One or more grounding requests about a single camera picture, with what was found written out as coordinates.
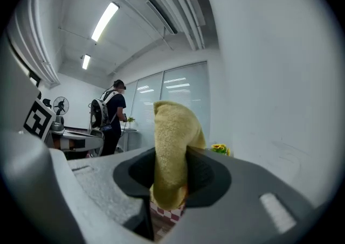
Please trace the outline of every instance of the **pipe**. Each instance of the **pipe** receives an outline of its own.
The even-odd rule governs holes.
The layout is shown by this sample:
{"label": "pipe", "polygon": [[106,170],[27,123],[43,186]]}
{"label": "pipe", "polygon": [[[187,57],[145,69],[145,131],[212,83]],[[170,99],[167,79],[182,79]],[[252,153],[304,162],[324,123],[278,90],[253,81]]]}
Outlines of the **pipe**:
{"label": "pipe", "polygon": [[84,38],[84,39],[86,39],[86,40],[89,40],[89,41],[90,41],[90,39],[89,39],[89,38],[86,38],[86,37],[84,37],[84,36],[81,36],[81,35],[79,35],[79,34],[76,34],[76,33],[72,32],[72,31],[63,30],[63,29],[62,29],[62,28],[60,28],[60,27],[58,27],[58,30],[60,30],[60,31],[64,31],[64,32],[67,32],[67,33],[70,33],[70,34],[73,34],[73,35],[75,35],[75,36],[78,36],[78,37],[81,37],[81,38]]}
{"label": "pipe", "polygon": [[190,13],[190,10],[188,9],[188,6],[187,6],[185,0],[178,0],[178,2],[180,3],[180,5],[182,7],[182,10],[183,10],[184,14],[187,17],[188,23],[189,23],[190,27],[192,28],[192,32],[194,34],[194,37],[195,37],[196,43],[198,45],[198,48],[202,49],[201,39],[200,39],[198,30],[196,28],[195,21],[194,21],[192,15]]}
{"label": "pipe", "polygon": [[201,38],[201,44],[202,44],[203,48],[205,48],[204,37],[203,37],[203,34],[202,34],[202,32],[201,32],[200,23],[199,23],[199,20],[198,20],[197,15],[196,15],[195,9],[194,9],[194,7],[193,7],[193,5],[192,5],[191,0],[186,0],[186,1],[187,1],[187,3],[188,3],[188,6],[189,6],[189,8],[190,8],[192,14],[193,14],[194,21],[195,21],[195,23],[196,23],[196,27],[198,28],[198,32],[199,32],[199,35],[200,35],[200,38]]}
{"label": "pipe", "polygon": [[176,18],[179,21],[179,23],[180,23],[180,25],[181,25],[181,27],[182,27],[182,29],[184,31],[185,36],[187,37],[187,40],[189,42],[190,47],[192,48],[193,51],[195,51],[196,50],[195,44],[194,44],[194,42],[192,40],[192,37],[190,36],[190,32],[189,32],[189,30],[187,28],[186,23],[184,22],[180,12],[177,9],[177,6],[173,2],[173,0],[166,0],[166,1],[169,4],[169,6],[171,7],[171,9],[174,12],[174,14],[176,15]]}

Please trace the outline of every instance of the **ventilation duct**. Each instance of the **ventilation duct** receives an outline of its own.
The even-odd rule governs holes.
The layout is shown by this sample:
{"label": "ventilation duct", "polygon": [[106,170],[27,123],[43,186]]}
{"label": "ventilation duct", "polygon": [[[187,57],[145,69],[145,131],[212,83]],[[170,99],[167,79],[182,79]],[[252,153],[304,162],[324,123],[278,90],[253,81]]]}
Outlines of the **ventilation duct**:
{"label": "ventilation duct", "polygon": [[158,19],[163,23],[164,27],[170,34],[176,34],[177,30],[175,29],[174,25],[168,18],[168,16],[164,13],[164,11],[159,7],[159,4],[156,0],[148,0],[146,4],[149,8],[153,11],[153,13],[158,17]]}

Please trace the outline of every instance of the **gray plastic surface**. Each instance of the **gray plastic surface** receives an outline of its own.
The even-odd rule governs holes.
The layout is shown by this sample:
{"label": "gray plastic surface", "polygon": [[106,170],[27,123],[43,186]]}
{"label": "gray plastic surface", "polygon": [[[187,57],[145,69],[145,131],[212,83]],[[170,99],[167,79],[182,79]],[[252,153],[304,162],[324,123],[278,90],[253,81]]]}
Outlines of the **gray plastic surface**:
{"label": "gray plastic surface", "polygon": [[1,128],[18,132],[23,130],[39,90],[20,68],[5,34],[0,38],[0,55]]}
{"label": "gray plastic surface", "polygon": [[87,195],[100,209],[120,224],[138,215],[142,206],[141,199],[126,196],[115,184],[113,172],[115,167],[141,152],[116,154],[96,158],[68,161],[70,168]]}
{"label": "gray plastic surface", "polygon": [[[1,140],[2,151],[7,151],[0,157],[5,182],[22,211],[49,239],[61,243],[150,242],[120,225],[138,214],[142,200],[124,195],[113,180],[119,163],[147,149],[67,163],[61,151],[49,152],[34,136],[5,133]],[[265,169],[201,152],[228,168],[230,188],[210,207],[187,208],[161,243],[252,244],[276,238],[279,233],[259,200],[267,192],[277,195],[297,226],[312,212],[306,199]]]}
{"label": "gray plastic surface", "polygon": [[70,151],[75,151],[75,152],[83,152],[83,151],[97,149],[97,148],[102,147],[104,144],[104,140],[101,137],[97,137],[97,136],[93,136],[93,135],[85,134],[85,133],[80,133],[80,132],[75,132],[75,131],[69,131],[66,129],[63,133],[62,138],[85,141],[84,147],[70,150]]}

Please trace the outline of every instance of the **textured gray surface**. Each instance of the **textured gray surface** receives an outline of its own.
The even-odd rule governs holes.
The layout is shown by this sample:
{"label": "textured gray surface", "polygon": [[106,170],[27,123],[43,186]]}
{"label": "textured gray surface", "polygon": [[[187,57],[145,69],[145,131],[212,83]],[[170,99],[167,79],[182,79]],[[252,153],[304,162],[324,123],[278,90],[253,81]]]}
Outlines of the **textured gray surface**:
{"label": "textured gray surface", "polygon": [[126,196],[113,179],[115,167],[146,149],[114,154],[104,157],[68,161],[69,166],[87,195],[110,218],[124,224],[139,214],[142,200]]}
{"label": "textured gray surface", "polygon": [[[124,228],[114,218],[109,217],[83,190],[76,180],[64,154],[50,149],[54,173],[69,209],[77,222],[86,243],[149,243],[148,240]],[[130,218],[134,211],[118,206],[119,216]]]}

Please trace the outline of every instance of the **ceiling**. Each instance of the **ceiling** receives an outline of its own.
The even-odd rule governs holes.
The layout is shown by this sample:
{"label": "ceiling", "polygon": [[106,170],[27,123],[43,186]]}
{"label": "ceiling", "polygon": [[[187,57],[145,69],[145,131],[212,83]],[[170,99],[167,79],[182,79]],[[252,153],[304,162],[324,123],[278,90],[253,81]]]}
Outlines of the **ceiling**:
{"label": "ceiling", "polygon": [[[162,36],[167,37],[167,40],[173,38],[168,36],[169,33],[164,30],[162,22],[153,14],[146,1],[63,0],[59,21],[64,42],[62,72],[75,74],[77,79],[83,81],[95,76],[110,77],[121,64],[123,66],[126,61],[138,57],[139,53],[162,43]],[[208,13],[211,13],[208,0],[198,1],[206,23],[212,27],[212,22],[209,23],[207,18]],[[115,2],[120,8],[95,42],[91,35],[110,2]],[[88,69],[82,70],[85,54],[89,54],[91,60]]]}

